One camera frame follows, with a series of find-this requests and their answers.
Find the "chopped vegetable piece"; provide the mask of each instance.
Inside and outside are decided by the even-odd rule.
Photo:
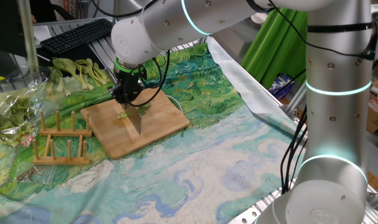
[[[121,112],[121,113],[118,114],[118,119],[124,119],[124,118],[127,118],[127,117],[128,117],[128,115],[126,115],[125,112]]]
[[[151,107],[151,102],[150,102],[150,103],[147,103],[147,104],[145,104],[145,105],[143,105],[143,106],[140,106],[140,107],[138,108],[138,112],[139,112],[139,114],[141,114],[141,115],[146,114],[145,111],[148,110],[150,107]]]

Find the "plastic bag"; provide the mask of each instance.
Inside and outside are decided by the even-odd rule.
[[[49,117],[59,108],[59,102],[65,99],[64,93],[47,95],[47,69],[40,70],[40,73],[31,74],[22,68],[0,82],[0,86],[20,87],[0,93],[0,186],[34,168],[30,145],[39,133],[39,110],[43,111],[45,117]],[[54,172],[51,171],[55,167],[46,167],[36,167],[38,174],[31,175],[29,180],[24,180],[25,177],[18,179],[48,184],[52,181]]]
[[[28,169],[28,171],[19,174],[15,180],[49,185],[52,183],[56,168],[57,166],[34,166]]]

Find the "white cable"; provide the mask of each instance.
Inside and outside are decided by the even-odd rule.
[[[47,59],[47,58],[45,58],[44,56],[41,56],[41,55],[39,55],[39,54],[37,54],[37,56],[40,57],[40,58],[42,58],[42,59],[44,59],[44,60],[46,60],[46,61],[48,61],[48,62],[50,62],[50,60]]]
[[[169,99],[175,101],[178,105],[179,105],[179,108],[181,109],[181,111],[183,112],[183,108],[182,108],[182,105],[177,101],[177,99],[171,97],[171,96],[168,96]]]

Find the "blue led ring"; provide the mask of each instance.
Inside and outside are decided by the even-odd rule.
[[[317,88],[312,87],[311,85],[309,85],[308,81],[306,81],[306,86],[310,90],[312,90],[313,92],[320,93],[320,94],[323,94],[323,95],[329,95],[329,96],[348,96],[348,95],[353,95],[353,94],[356,94],[356,93],[363,92],[364,90],[370,88],[371,82],[369,84],[367,84],[366,86],[364,86],[362,88],[359,88],[357,90],[342,91],[342,92],[332,92],[332,91],[318,90]]]
[[[184,11],[184,15],[186,16],[186,19],[189,21],[190,25],[193,26],[193,28],[198,31],[200,34],[204,34],[204,35],[211,35],[211,34],[208,34],[206,32],[203,32],[202,30],[200,30],[195,24],[194,22],[191,20],[190,16],[189,16],[189,13],[187,12],[187,9],[186,9],[186,5],[184,4],[184,0],[182,0],[182,7],[183,7],[183,11]]]

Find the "white cloth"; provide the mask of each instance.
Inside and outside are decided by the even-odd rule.
[[[208,37],[207,42],[209,52],[215,63],[220,66],[224,75],[241,94],[244,102],[253,113],[269,113],[287,117],[272,99],[273,96],[233,60],[214,38]]]

